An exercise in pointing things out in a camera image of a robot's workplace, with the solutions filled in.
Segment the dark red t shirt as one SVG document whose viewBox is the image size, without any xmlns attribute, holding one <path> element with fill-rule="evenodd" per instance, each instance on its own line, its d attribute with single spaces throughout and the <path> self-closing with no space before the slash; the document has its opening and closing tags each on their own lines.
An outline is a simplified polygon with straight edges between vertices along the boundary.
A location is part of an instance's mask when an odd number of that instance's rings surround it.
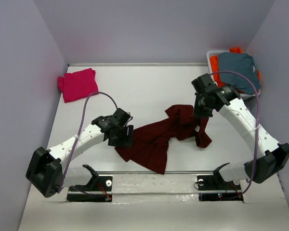
<svg viewBox="0 0 289 231">
<path fill-rule="evenodd" d="M 158 174 L 164 174 L 167 165 L 169 141 L 183 141 L 194 137 L 196 146 L 208 147 L 212 140 L 205 129 L 208 118 L 196 118 L 192 105 L 176 104 L 165 110 L 168 118 L 133 131 L 132 146 L 116 147 L 119 156 L 126 162 L 135 163 Z"/>
</svg>

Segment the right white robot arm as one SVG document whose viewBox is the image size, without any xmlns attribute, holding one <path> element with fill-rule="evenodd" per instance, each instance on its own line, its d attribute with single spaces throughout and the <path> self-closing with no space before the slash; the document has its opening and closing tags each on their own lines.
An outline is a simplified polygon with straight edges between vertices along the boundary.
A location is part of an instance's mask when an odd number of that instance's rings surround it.
<svg viewBox="0 0 289 231">
<path fill-rule="evenodd" d="M 198 80 L 194 80 L 192 85 L 196 90 L 194 115 L 209 118 L 216 110 L 234 127 L 251 153 L 256 155 L 250 161 L 223 164 L 207 177 L 198 176 L 199 190 L 225 190 L 235 180 L 250 179 L 261 184 L 284 168 L 289 159 L 289 144 L 281 144 L 257 124 L 233 86 L 218 87 L 212 81 Z"/>
</svg>

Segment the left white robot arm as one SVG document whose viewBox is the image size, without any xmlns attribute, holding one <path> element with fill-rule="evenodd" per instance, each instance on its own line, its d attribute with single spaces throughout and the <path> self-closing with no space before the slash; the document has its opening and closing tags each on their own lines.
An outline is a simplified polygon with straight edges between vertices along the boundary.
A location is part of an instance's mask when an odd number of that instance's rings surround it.
<svg viewBox="0 0 289 231">
<path fill-rule="evenodd" d="M 29 162 L 26 178 L 45 197 L 60 193 L 63 188 L 83 186 L 92 190 L 98 183 L 98 173 L 90 165 L 71 167 L 71 162 L 86 150 L 105 141 L 113 147 L 131 147 L 134 126 L 132 117 L 117 120 L 100 116 L 68 140 L 45 149 L 37 148 Z"/>
</svg>

